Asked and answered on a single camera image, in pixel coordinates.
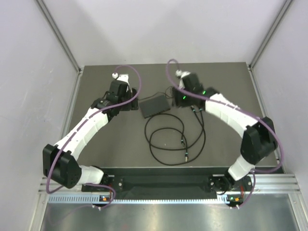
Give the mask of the dark grey network switch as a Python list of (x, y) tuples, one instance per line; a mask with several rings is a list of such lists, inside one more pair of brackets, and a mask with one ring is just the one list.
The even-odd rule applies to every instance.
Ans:
[(170, 110), (170, 105), (164, 95), (155, 96), (151, 99), (139, 102), (139, 108), (144, 118), (149, 118), (154, 115), (167, 112)]

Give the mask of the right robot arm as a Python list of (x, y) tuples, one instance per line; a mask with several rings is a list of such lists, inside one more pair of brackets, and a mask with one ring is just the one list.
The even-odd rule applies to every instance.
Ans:
[(238, 106), (216, 89), (205, 89), (196, 73), (177, 70), (176, 77), (180, 82), (172, 88), (174, 106), (204, 110), (230, 126), (241, 137), (240, 155), (224, 175), (225, 186), (229, 190), (237, 190), (242, 185), (242, 178), (276, 150), (273, 121), (268, 117), (258, 121), (240, 112)]

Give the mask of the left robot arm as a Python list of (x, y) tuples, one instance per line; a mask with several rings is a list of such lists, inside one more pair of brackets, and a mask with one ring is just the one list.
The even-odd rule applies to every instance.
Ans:
[(98, 167), (81, 166), (77, 160), (101, 128), (121, 111), (138, 109), (137, 89), (130, 88), (128, 75), (123, 74), (111, 82), (109, 90), (96, 99), (80, 122), (56, 144), (43, 148), (43, 174), (61, 186), (71, 189), (78, 184), (92, 184), (104, 191), (109, 179)]

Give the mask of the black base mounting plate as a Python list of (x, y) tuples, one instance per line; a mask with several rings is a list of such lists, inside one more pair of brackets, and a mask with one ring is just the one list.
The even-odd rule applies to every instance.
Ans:
[(224, 176), (213, 175), (117, 175), (103, 177), (116, 199), (214, 199), (226, 192), (252, 190), (249, 176), (231, 185)]

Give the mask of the aluminium front frame rail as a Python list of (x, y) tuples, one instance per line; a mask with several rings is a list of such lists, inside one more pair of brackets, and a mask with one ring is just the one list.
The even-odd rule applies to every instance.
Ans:
[(299, 191), (295, 176), (290, 174), (250, 174), (230, 183), (218, 175), (123, 175), (103, 178), (103, 185), (116, 191), (117, 197), (181, 197), (191, 194), (201, 198), (206, 195), (240, 192), (292, 193)]

